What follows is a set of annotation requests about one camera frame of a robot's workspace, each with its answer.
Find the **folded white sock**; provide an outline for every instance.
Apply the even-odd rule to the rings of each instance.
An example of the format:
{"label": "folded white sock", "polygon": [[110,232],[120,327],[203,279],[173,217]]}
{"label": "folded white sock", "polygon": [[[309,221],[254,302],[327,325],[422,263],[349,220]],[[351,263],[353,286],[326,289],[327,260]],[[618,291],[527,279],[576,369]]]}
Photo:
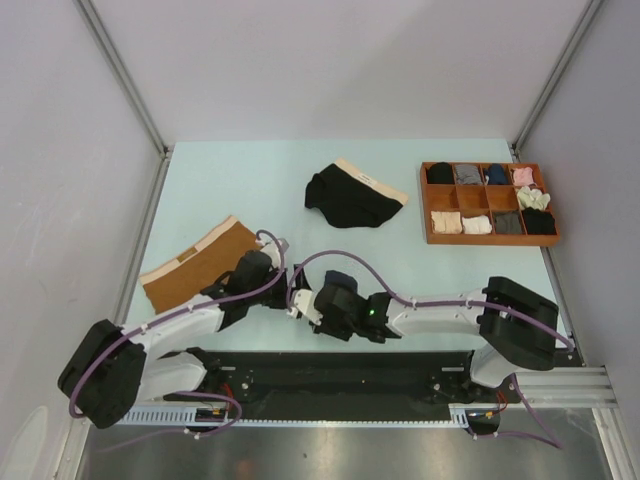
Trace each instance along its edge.
{"label": "folded white sock", "polygon": [[471,235],[487,235],[493,230],[491,220],[489,220],[489,217],[486,215],[473,218],[462,217],[462,225],[464,227],[464,233]]}

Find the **beige waistband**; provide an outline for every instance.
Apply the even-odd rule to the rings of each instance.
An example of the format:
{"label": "beige waistband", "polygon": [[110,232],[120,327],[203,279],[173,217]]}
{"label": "beige waistband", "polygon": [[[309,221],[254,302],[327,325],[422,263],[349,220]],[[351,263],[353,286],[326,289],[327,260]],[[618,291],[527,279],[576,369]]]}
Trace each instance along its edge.
{"label": "beige waistband", "polygon": [[383,183],[378,182],[377,180],[374,180],[369,175],[362,173],[354,165],[351,165],[344,158],[339,158],[334,162],[334,164],[339,169],[345,171],[346,173],[351,175],[353,178],[355,178],[359,182],[364,183],[368,187],[371,187],[373,190],[375,190],[381,195],[384,195],[387,198],[392,198],[393,200],[397,200],[402,205],[406,205],[407,202],[409,201],[409,195],[407,195],[406,193],[399,192],[398,190],[391,188],[388,185],[385,185]]}
{"label": "beige waistband", "polygon": [[228,231],[231,227],[233,227],[238,222],[238,219],[232,215],[227,217],[227,219],[222,222],[220,225],[214,227],[209,233],[207,233],[201,240],[195,243],[193,246],[186,249],[180,255],[175,257],[172,260],[160,265],[155,270],[152,270],[148,273],[144,273],[140,275],[140,283],[144,286],[147,283],[151,283],[154,280],[163,277],[167,273],[175,270],[184,262],[192,258],[198,252],[204,250],[209,245],[211,245],[214,241],[216,241],[220,235]]}

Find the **folded navy sock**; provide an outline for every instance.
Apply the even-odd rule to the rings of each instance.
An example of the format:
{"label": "folded navy sock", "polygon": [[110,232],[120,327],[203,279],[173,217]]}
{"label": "folded navy sock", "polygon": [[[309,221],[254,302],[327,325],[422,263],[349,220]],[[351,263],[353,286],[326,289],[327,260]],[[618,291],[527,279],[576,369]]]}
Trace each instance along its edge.
{"label": "folded navy sock", "polygon": [[509,180],[507,180],[507,175],[504,173],[502,165],[494,163],[487,168],[486,173],[489,177],[487,182],[489,185],[509,185]]}

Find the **metal floor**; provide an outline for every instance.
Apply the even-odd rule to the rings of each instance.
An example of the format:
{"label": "metal floor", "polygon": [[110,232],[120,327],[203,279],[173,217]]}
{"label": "metal floor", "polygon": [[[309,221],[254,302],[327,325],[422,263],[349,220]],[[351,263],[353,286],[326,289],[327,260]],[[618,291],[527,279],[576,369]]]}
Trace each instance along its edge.
{"label": "metal floor", "polygon": [[[78,479],[612,478],[590,410],[540,414],[564,442],[563,451],[531,440],[474,442],[459,429],[238,427],[209,439],[168,434],[100,453],[101,448],[153,429],[94,429]],[[539,433],[524,410],[506,412],[502,428]]]}

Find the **folded beige sock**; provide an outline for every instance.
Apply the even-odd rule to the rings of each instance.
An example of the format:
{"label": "folded beige sock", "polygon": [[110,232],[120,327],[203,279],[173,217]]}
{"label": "folded beige sock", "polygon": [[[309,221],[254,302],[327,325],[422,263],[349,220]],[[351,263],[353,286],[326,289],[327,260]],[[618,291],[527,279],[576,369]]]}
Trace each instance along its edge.
{"label": "folded beige sock", "polygon": [[431,212],[434,233],[462,233],[460,212]]}
{"label": "folded beige sock", "polygon": [[235,269],[247,251],[260,248],[255,240],[254,233],[230,216],[191,248],[140,275],[156,313],[182,305],[220,275]]}

